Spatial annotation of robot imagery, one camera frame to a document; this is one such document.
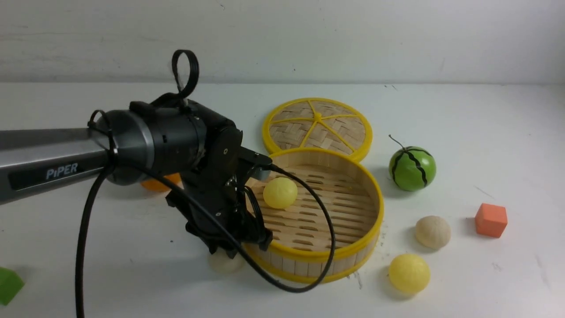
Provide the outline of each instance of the table surface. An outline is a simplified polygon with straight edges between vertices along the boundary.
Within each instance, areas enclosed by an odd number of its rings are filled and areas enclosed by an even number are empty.
[[[173,84],[0,84],[0,128],[84,127],[94,109],[151,101]],[[249,267],[229,276],[184,230],[163,195],[105,183],[95,202],[85,264],[93,317],[565,317],[565,87],[501,85],[202,84],[192,98],[234,120],[244,146],[265,152],[260,125],[278,104],[325,97],[361,111],[374,141],[362,164],[385,198],[381,237],[356,274],[288,294]],[[438,173],[407,193],[388,177],[398,145],[430,151]],[[0,266],[26,286],[0,316],[73,317],[74,261],[92,180],[0,207]],[[504,205],[499,239],[475,233],[481,203]],[[412,227],[434,214],[451,225],[442,250],[420,247]],[[411,299],[392,290],[393,257],[418,253],[432,279]]]

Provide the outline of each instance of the green block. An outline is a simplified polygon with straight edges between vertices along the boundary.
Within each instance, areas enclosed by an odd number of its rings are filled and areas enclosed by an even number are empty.
[[[7,306],[24,287],[24,281],[11,269],[0,267],[0,304]]]

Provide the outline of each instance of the yellow ball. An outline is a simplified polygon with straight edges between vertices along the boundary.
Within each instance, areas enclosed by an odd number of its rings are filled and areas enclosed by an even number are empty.
[[[291,206],[298,195],[298,187],[287,178],[275,178],[265,186],[263,199],[273,209],[285,209]]]
[[[390,282],[406,294],[424,290],[428,286],[430,275],[428,264],[418,255],[402,254],[390,262]]]

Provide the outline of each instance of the bamboo steamer lid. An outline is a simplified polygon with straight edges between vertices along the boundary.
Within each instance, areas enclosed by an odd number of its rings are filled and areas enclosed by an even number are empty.
[[[301,98],[275,108],[263,123],[263,142],[270,153],[293,148],[321,148],[361,161],[372,142],[371,125],[344,103]]]

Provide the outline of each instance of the piper logo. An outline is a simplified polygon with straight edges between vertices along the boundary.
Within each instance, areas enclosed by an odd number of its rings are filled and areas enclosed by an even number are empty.
[[[45,180],[59,178],[68,174],[73,174],[76,172],[76,168],[78,166],[79,166],[78,163],[74,163],[71,165],[60,166],[57,169],[49,169],[47,170],[47,176],[45,177]]]

